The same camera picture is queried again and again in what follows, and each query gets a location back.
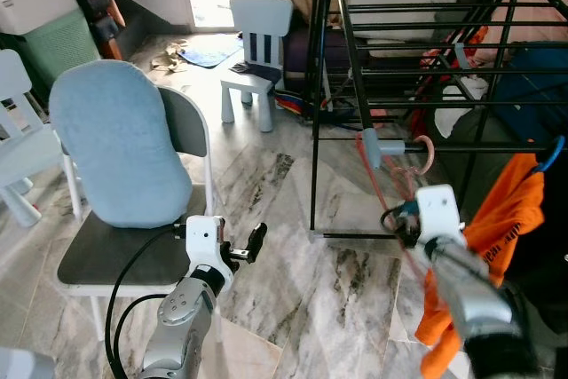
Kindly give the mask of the blue hanger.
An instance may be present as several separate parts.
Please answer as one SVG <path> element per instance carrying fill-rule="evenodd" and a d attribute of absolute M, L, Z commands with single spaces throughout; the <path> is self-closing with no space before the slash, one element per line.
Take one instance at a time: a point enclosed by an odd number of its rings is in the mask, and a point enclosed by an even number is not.
<path fill-rule="evenodd" d="M 537 175 L 537 173 L 547 172 L 565 150 L 565 144 L 567 144 L 565 135 L 556 136 L 551 145 L 545 147 L 543 151 L 536 153 L 534 157 L 536 164 L 529 173 L 531 173 L 531 175 Z"/>

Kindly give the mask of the black metal drying rack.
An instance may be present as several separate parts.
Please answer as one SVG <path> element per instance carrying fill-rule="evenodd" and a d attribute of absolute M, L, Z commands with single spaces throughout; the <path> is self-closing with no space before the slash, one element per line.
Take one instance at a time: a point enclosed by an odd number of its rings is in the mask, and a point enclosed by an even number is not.
<path fill-rule="evenodd" d="M 312 143 L 317 145 L 320 136 L 320 111 L 323 107 L 324 92 L 327 88 L 323 75 L 326 71 L 326 35 L 329 30 L 329 15 L 338 15 L 338 27 L 344 34 L 346 53 L 348 53 L 350 70 L 345 76 L 345 82 L 353 89 L 354 106 L 357 118 L 352 121 L 352 127 L 357 129 L 359 147 L 365 164 L 370 170 L 382 167 L 386 156 L 405 154 L 465 154 L 468 156 L 467 167 L 472 169 L 476 165 L 477 157 L 481 154 L 520 154 L 539 153 L 542 146 L 534 143 L 499 143 L 499 141 L 485 141 L 484 123 L 488 115 L 494 113 L 498 102 L 491 92 L 487 92 L 481 99 L 473 99 L 469 92 L 462 99 L 435 99 L 421 100 L 417 95 L 405 98 L 382 98 L 374 95 L 367 88 L 370 79 L 381 77 L 385 82 L 397 83 L 402 78 L 414 77 L 417 79 L 419 90 L 439 86 L 440 84 L 459 84 L 464 75 L 488 75 L 491 84 L 499 82 L 503 75 L 508 73 L 504 67 L 504 55 L 510 50 L 509 42 L 511 30 L 518 26 L 515 14 L 519 9 L 520 0 L 477 0 L 472 3 L 417 3 L 417 4 L 361 4 L 351 5 L 349 0 L 312 0 L 310 11 L 310 37 L 307 64 L 307 96 L 312 106 Z M 568 5 L 563 0 L 540 0 L 543 7 L 553 7 L 557 13 L 568 13 Z M 506 7 L 506 18 L 498 22 L 501 30 L 498 42 L 494 44 L 496 58 L 493 66 L 487 69 L 474 69 L 467 61 L 467 50 L 472 47 L 472 35 L 480 28 L 492 25 L 492 13 L 496 7 Z M 454 34 L 450 38 L 436 43 L 411 43 L 410 50 L 435 50 L 437 55 L 430 64 L 414 63 L 411 67 L 401 69 L 367 69 L 360 59 L 363 51 L 373 51 L 372 43 L 359 43 L 356 33 L 359 26 L 353 23 L 353 14 L 364 13 L 403 13 L 403 12 L 446 12 L 463 11 L 465 17 L 459 21 L 451 22 Z M 408 113 L 421 110 L 458 110 L 458 108 L 471 108 L 480 115 L 480 124 L 476 128 L 475 137 L 471 141 L 460 144 L 426 143 L 426 141 L 406 141 L 390 138 L 381 138 L 378 135 L 378 118 L 374 116 L 375 110 L 403 110 Z"/>

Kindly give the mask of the orange shirt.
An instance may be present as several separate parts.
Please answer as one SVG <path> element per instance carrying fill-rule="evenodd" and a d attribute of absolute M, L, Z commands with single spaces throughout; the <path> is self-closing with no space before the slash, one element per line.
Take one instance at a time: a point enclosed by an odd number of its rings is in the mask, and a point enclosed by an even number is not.
<path fill-rule="evenodd" d="M 475 374 L 494 375 L 506 355 L 532 355 L 516 314 L 501 286 L 514 258 L 519 238 L 544 222 L 544 173 L 531 175 L 535 154 L 515 154 L 496 178 L 479 212 L 463 227 L 471 268 L 485 268 L 487 283 L 475 282 L 442 262 L 431 263 L 425 249 L 414 253 L 427 262 L 423 279 L 423 314 L 415 338 L 430 347 L 422 356 L 422 379 L 441 379 L 459 351 L 466 351 Z"/>

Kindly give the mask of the small white cloth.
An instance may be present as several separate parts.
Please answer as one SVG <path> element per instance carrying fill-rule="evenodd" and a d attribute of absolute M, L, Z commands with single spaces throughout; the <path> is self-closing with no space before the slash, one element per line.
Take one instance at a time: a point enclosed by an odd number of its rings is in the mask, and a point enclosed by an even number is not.
<path fill-rule="evenodd" d="M 467 100 L 466 96 L 480 100 L 487 93 L 488 82 L 480 77 L 462 77 L 459 84 L 450 84 L 442 90 L 443 100 Z M 450 138 L 459 119 L 471 110 L 471 107 L 438 108 L 434 113 L 434 123 L 439 136 Z"/>

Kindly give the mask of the grey white folding chair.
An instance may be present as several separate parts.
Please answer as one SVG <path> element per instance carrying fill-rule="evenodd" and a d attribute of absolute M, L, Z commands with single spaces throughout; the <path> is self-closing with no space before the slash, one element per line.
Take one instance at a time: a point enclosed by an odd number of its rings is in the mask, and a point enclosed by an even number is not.
<path fill-rule="evenodd" d="M 187 212 L 214 212 L 215 185 L 209 157 L 209 132 L 198 107 L 170 87 L 159 87 L 165 106 L 167 131 L 177 154 L 200 157 L 204 164 L 203 183 L 194 183 Z M 191 268 L 185 242 L 174 237 L 174 225 L 154 229 L 114 228 L 94 212 L 85 212 L 86 180 L 69 157 L 62 160 L 67 176 L 70 209 L 80 229 L 61 258 L 54 278 L 62 293 L 85 299 L 91 310 L 91 325 L 98 342 L 106 339 L 105 301 L 119 297 L 166 293 Z"/>

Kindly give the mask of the black hanging garment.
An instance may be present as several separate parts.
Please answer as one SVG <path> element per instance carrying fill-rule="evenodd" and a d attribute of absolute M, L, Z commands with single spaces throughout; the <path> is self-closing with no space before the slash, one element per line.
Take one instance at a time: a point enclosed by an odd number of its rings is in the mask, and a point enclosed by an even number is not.
<path fill-rule="evenodd" d="M 568 157 L 563 155 L 544 173 L 544 222 L 525 236 L 534 250 L 534 270 L 525 293 L 537 306 L 566 306 L 568 302 Z"/>

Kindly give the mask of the light blue chair cushion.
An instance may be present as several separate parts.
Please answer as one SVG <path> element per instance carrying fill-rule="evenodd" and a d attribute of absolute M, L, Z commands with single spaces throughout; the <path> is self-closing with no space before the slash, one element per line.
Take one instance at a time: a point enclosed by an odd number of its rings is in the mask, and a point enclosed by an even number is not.
<path fill-rule="evenodd" d="M 101 59 L 54 79 L 53 127 L 93 213 L 119 228 L 157 228 L 186 213 L 192 187 L 165 103 L 133 64 Z"/>

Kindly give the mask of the blue plastic case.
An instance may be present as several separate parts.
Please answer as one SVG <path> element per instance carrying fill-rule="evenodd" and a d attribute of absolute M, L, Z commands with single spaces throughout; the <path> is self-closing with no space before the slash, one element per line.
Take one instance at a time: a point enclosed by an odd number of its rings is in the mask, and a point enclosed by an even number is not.
<path fill-rule="evenodd" d="M 568 49 L 523 49 L 511 69 L 565 69 Z M 552 141 L 567 131 L 567 72 L 503 75 L 495 88 L 496 116 L 524 141 Z"/>

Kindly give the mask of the blue floor mat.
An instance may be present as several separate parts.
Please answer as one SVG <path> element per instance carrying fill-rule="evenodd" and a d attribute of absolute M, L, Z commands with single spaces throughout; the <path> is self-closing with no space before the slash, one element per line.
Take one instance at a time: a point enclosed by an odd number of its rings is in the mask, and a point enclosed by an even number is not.
<path fill-rule="evenodd" d="M 203 69 L 214 69 L 243 47 L 236 34 L 199 35 L 187 39 L 178 55 L 186 62 Z"/>

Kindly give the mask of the red garment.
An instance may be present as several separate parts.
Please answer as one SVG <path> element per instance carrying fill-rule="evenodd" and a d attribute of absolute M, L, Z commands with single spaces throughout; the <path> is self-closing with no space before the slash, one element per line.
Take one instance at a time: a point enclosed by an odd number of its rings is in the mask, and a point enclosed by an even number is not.
<path fill-rule="evenodd" d="M 479 45 L 484 41 L 486 35 L 488 34 L 490 27 L 482 26 L 474 33 L 466 34 L 463 36 L 458 36 L 457 33 L 453 33 L 447 36 L 446 41 L 452 42 L 454 49 L 457 51 L 457 46 L 461 46 L 461 54 L 457 54 L 453 59 L 449 58 L 449 51 L 447 49 L 431 49 L 426 51 L 422 55 L 422 66 L 429 66 L 431 62 L 438 57 L 438 55 L 444 56 L 446 61 L 450 61 L 452 64 L 457 64 L 457 66 L 462 67 L 462 69 L 468 69 L 468 67 L 480 67 L 485 63 L 485 59 L 473 59 Z"/>

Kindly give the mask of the white kid chair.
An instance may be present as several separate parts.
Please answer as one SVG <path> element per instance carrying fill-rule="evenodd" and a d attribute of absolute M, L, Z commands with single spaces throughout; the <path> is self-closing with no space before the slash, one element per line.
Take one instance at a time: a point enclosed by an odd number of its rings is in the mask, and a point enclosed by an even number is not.
<path fill-rule="evenodd" d="M 273 92 L 283 87 L 284 37 L 289 31 L 293 5 L 289 0 L 231 0 L 235 29 L 241 33 L 244 60 L 219 78 L 222 121 L 233 123 L 232 91 L 243 102 L 258 107 L 262 132 L 273 129 Z"/>
<path fill-rule="evenodd" d="M 67 178 L 73 214 L 80 219 L 82 198 L 72 159 L 66 155 L 52 124 L 32 106 L 31 78 L 14 50 L 0 50 L 0 200 L 21 226 L 41 219 L 39 209 L 24 193 L 31 189 L 29 177 L 60 165 Z"/>

